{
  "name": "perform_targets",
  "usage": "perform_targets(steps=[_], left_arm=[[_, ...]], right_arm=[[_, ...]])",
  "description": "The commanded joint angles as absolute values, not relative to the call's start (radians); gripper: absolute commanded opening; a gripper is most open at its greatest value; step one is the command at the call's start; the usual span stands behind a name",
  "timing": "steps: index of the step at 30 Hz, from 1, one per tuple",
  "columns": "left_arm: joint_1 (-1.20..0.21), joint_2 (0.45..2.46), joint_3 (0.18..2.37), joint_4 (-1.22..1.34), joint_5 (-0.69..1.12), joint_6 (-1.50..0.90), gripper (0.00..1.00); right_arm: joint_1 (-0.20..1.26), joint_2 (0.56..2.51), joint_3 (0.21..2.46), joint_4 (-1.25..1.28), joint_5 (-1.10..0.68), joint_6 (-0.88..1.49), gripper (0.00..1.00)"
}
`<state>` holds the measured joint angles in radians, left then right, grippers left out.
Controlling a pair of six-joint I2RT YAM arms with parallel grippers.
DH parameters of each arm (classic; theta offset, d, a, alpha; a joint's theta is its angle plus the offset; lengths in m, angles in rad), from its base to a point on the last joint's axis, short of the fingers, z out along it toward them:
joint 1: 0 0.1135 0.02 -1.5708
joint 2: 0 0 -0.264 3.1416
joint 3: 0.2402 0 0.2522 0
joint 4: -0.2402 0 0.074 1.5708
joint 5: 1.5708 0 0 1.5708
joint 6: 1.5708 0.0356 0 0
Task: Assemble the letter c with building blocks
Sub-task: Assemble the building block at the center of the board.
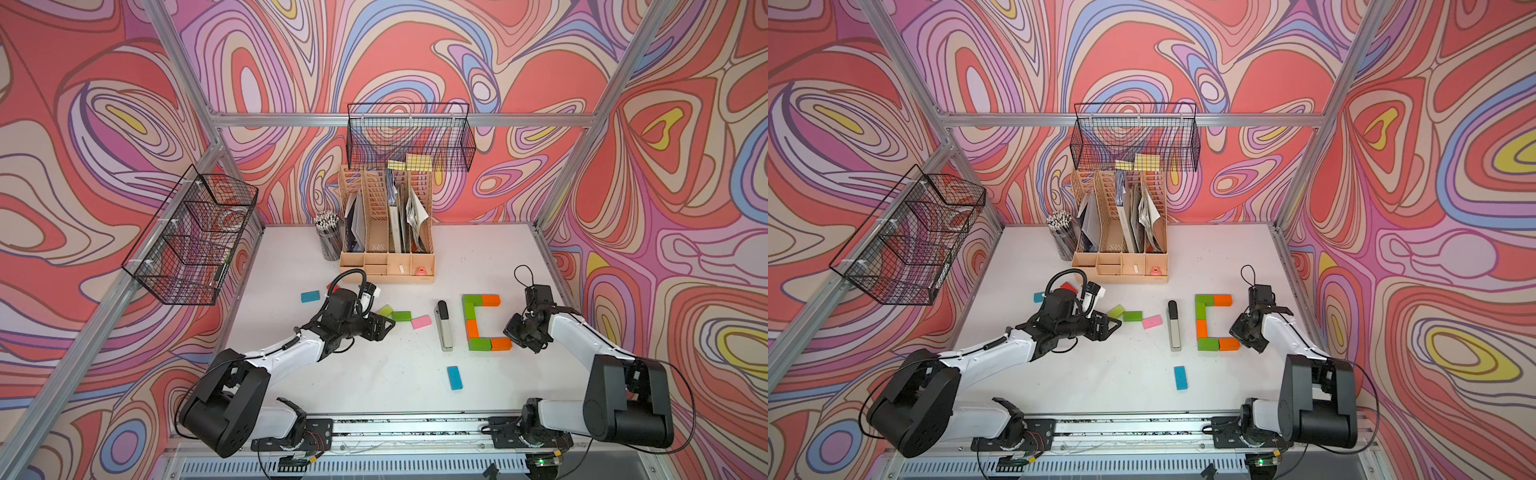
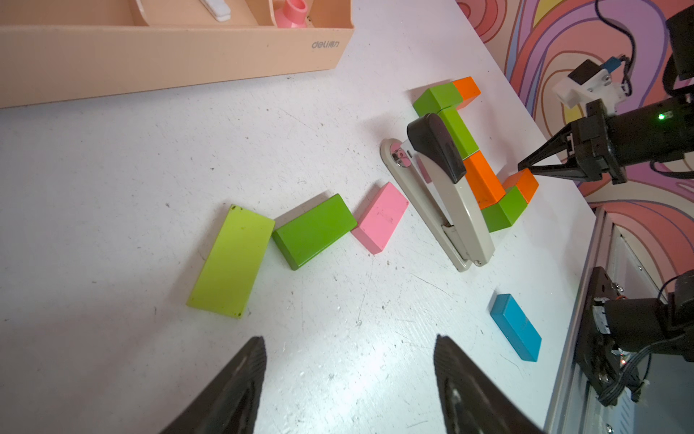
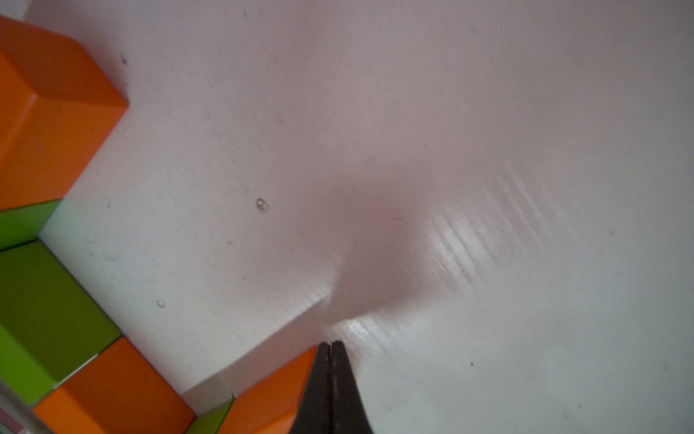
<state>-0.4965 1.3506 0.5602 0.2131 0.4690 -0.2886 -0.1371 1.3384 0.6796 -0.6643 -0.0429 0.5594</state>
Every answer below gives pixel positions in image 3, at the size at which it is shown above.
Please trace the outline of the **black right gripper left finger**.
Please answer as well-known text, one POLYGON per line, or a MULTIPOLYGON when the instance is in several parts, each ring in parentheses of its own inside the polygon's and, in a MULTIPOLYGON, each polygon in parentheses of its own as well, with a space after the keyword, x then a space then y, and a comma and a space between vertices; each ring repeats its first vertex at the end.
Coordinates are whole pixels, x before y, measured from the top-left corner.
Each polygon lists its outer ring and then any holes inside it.
POLYGON ((332 432, 331 346, 316 349, 305 390, 289 434, 330 434, 332 432))

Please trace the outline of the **green block carried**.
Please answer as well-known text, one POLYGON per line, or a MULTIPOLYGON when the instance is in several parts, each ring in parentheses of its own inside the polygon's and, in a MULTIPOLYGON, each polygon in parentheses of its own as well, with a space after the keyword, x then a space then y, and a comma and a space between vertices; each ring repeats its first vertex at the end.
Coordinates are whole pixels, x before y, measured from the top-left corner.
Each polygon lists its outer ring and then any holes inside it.
POLYGON ((1 253, 1 382, 27 406, 121 336, 41 243, 1 253))

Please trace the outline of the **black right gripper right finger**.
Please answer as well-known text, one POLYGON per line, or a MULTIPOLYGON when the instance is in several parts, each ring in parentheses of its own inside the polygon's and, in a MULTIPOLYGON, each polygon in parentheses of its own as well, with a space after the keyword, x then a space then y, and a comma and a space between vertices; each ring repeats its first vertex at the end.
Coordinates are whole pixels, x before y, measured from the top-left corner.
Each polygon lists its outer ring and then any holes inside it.
POLYGON ((374 434, 342 341, 332 343, 332 425, 336 434, 374 434))

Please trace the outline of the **green block long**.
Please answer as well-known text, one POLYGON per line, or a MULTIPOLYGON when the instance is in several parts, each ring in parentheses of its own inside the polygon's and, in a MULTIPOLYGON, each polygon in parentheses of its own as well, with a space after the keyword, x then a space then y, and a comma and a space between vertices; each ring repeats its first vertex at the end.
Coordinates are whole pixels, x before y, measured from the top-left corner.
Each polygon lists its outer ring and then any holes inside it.
POLYGON ((34 241, 61 199, 3 210, 0 215, 1 251, 34 241))

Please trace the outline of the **dark green block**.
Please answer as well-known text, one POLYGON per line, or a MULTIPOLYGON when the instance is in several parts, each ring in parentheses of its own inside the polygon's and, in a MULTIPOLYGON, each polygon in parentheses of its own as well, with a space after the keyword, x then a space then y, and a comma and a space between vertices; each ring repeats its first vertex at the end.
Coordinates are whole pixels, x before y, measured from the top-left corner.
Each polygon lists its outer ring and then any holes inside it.
POLYGON ((196 417, 185 434, 217 434, 234 401, 235 399, 232 398, 204 415, 196 417))

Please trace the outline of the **orange block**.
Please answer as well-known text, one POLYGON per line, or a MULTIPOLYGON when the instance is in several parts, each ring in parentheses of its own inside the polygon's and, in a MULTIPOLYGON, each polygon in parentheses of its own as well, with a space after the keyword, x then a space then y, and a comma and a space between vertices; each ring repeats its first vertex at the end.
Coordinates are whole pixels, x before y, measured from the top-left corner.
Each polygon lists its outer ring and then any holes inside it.
POLYGON ((316 359, 313 346, 238 397, 219 433, 287 434, 296 419, 316 359))
POLYGON ((63 198, 127 109, 76 40, 2 17, 2 209, 63 198))
POLYGON ((54 433, 184 433, 194 412, 126 338, 34 407, 54 433))

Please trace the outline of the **orange block front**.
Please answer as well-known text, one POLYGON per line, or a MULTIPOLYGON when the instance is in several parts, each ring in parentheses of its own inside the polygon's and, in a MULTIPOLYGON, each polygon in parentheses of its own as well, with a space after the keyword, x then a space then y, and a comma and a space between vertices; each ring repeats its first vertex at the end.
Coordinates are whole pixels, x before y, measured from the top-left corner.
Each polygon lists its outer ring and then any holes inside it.
POLYGON ((126 338, 34 407, 54 433, 184 433, 194 412, 126 338))

